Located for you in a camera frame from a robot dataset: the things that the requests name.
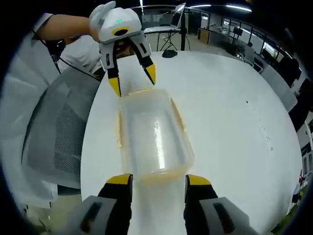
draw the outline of white sleeve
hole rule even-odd
[[[61,56],[60,56],[62,59],[64,59],[66,62],[70,63],[71,62],[69,61],[68,58],[66,58],[66,56],[64,56],[63,53],[61,53]],[[59,67],[59,70],[60,72],[63,72],[64,70],[66,70],[68,68],[68,65],[66,63],[64,63],[62,60],[59,60],[58,61],[58,67]]]
[[[51,16],[53,16],[53,14],[50,13],[44,13],[39,20],[37,21],[37,23],[34,25],[34,31],[37,32],[37,30],[40,28],[41,25],[43,25]]]

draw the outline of white shirt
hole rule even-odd
[[[34,31],[51,16],[44,14]],[[59,75],[52,58],[29,32],[8,69],[0,98],[0,154],[3,172],[15,199],[22,203],[53,200],[56,186],[26,174],[22,168],[22,148],[32,113],[47,87]],[[39,197],[31,187],[44,187],[50,194]]]
[[[66,45],[61,53],[61,58],[70,64],[80,64],[87,71],[91,71],[100,60],[99,44],[89,35],[81,36],[75,42]],[[58,66],[63,72],[68,65],[59,60]]]

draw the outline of desk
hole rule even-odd
[[[150,27],[144,29],[144,34],[151,34],[151,33],[157,33],[157,43],[156,43],[156,51],[158,51],[158,42],[160,40],[160,34],[161,33],[168,33],[168,37],[171,37],[171,33],[180,33],[181,29],[173,26],[156,26],[156,27]]]
[[[250,65],[228,57],[179,51],[170,59],[155,52],[152,60],[156,87],[168,91],[186,124],[195,154],[189,172],[210,180],[256,231],[272,229],[286,215],[302,169],[296,132],[275,92]],[[122,94],[151,87],[135,56],[117,62]],[[83,200],[123,173],[114,131],[117,103],[105,75],[84,136]]]
[[[231,42],[230,37],[226,34],[218,33],[216,31],[209,30],[209,45],[215,47],[223,47],[224,43]]]
[[[210,31],[204,28],[198,28],[198,39],[204,44],[209,44]]]

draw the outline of mesh office chair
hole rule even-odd
[[[83,138],[98,87],[98,81],[71,67],[48,87],[28,125],[25,169],[45,181],[80,188]]]

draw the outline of black cable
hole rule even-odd
[[[162,51],[162,49],[164,48],[165,44],[167,44],[169,38],[170,38],[171,33],[168,33],[168,37],[167,37],[167,41],[163,44],[162,48],[160,51]]]
[[[42,43],[46,48],[48,48],[47,45],[46,45],[46,43],[39,37],[39,35],[38,35],[34,30],[33,30],[33,33],[34,33],[34,35],[36,36],[36,39],[40,40],[41,43]],[[77,71],[82,72],[83,74],[88,75],[89,77],[92,77],[93,79],[96,79],[94,76],[90,75],[89,73],[86,73],[86,72],[80,70],[79,68],[77,68],[77,67],[71,65],[70,63],[66,62],[66,61],[65,61],[64,59],[62,59],[61,57],[59,57],[59,59],[62,60],[64,63],[66,63],[68,66],[71,66],[72,68],[76,69]],[[58,65],[55,64],[55,63],[54,63],[54,65],[55,65],[55,67],[57,68],[57,70],[59,71],[59,73],[61,74],[61,71],[60,71]]]
[[[189,39],[187,38],[187,35],[185,35],[185,37],[186,37],[186,39],[187,39],[187,41],[188,41],[189,50],[191,51],[191,49],[190,49],[190,41],[189,41]]]
[[[165,49],[165,50],[167,50],[168,48],[170,48],[171,46],[173,46],[174,48],[175,48],[175,50],[177,50],[177,48],[176,48],[176,46],[172,43],[172,41],[171,41],[171,36],[170,36],[170,45]]]
[[[156,51],[158,51],[158,42],[160,40],[160,33],[157,34],[157,45],[156,45]]]
[[[176,32],[175,33],[173,33],[173,34],[171,34],[172,32],[169,32],[168,33],[168,36],[166,37],[166,38],[163,38],[163,40],[165,40],[165,39],[167,39],[166,40],[166,42],[164,43],[164,45],[162,46],[162,48],[161,48],[161,50],[164,48],[164,46],[170,41],[170,45],[165,49],[165,50],[167,50],[170,46],[173,46],[173,47],[175,47],[174,46],[174,44],[172,43],[172,41],[171,41],[171,37],[174,35],[174,34],[176,34]]]

